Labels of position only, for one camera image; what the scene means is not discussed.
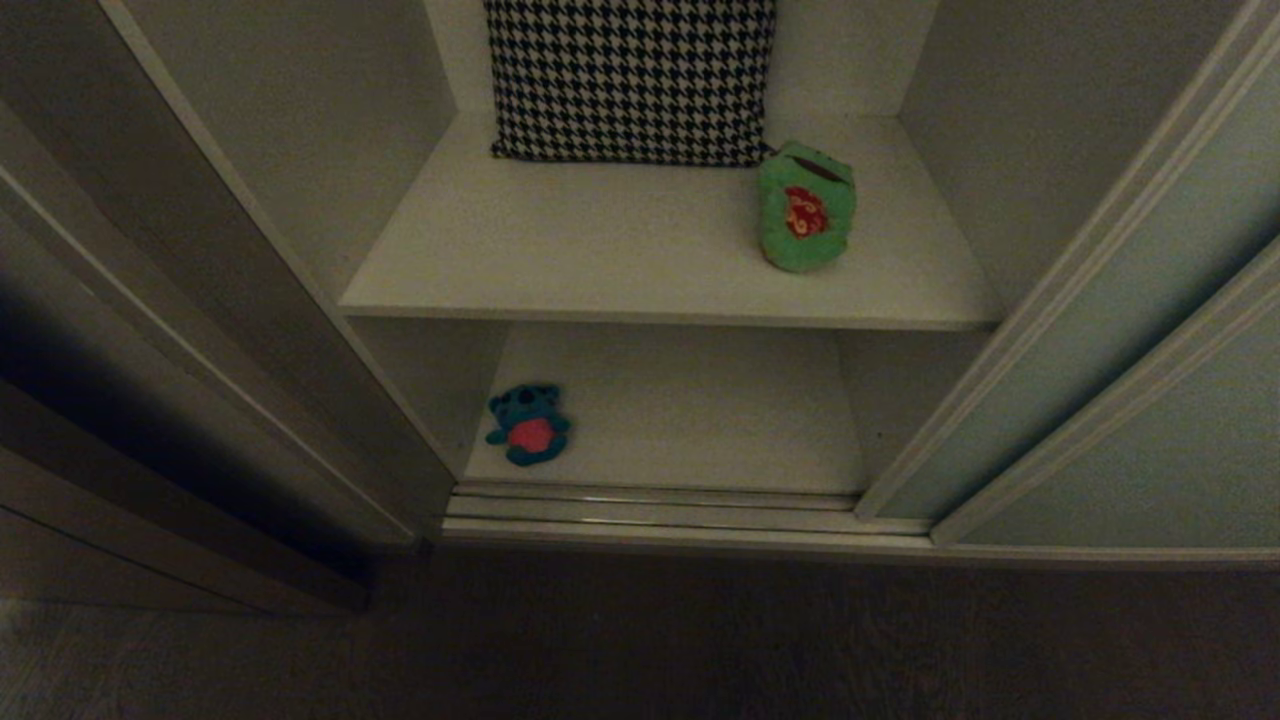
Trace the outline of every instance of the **houndstooth pillow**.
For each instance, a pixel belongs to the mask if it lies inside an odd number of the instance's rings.
[[[521,160],[753,167],[774,0],[485,0],[498,140]]]

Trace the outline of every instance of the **floor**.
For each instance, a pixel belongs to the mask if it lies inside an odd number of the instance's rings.
[[[0,601],[0,717],[1280,717],[1280,575],[445,548],[335,620]]]

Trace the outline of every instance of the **shelf compartment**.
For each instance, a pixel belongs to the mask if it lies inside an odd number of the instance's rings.
[[[573,421],[556,460],[517,468],[476,429],[467,480],[855,493],[854,418],[832,333],[579,323],[512,327],[493,393],[556,382]]]
[[[352,315],[988,328],[998,299],[892,118],[771,118],[852,164],[850,249],[806,275],[756,242],[755,170],[489,156],[457,115],[342,297]]]

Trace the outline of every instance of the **white cabinet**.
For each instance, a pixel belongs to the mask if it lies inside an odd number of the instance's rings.
[[[859,192],[849,252],[791,275],[754,170],[492,158],[479,1],[101,4],[452,470],[447,534],[904,552],[1251,250],[1207,209],[1152,273],[1140,228],[1211,190],[1280,27],[1275,3],[783,0],[767,135]],[[1088,347],[1083,311],[1114,311]],[[481,442],[520,382],[576,423],[531,469]]]

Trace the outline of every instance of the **red patch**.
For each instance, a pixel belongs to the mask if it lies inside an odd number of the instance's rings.
[[[796,240],[804,240],[827,229],[827,208],[822,197],[800,186],[791,186],[787,193],[787,228]]]
[[[525,420],[507,434],[507,442],[515,447],[522,447],[529,452],[541,452],[550,447],[552,438],[556,437],[556,430],[552,429],[552,424],[547,418],[538,418],[536,420]]]

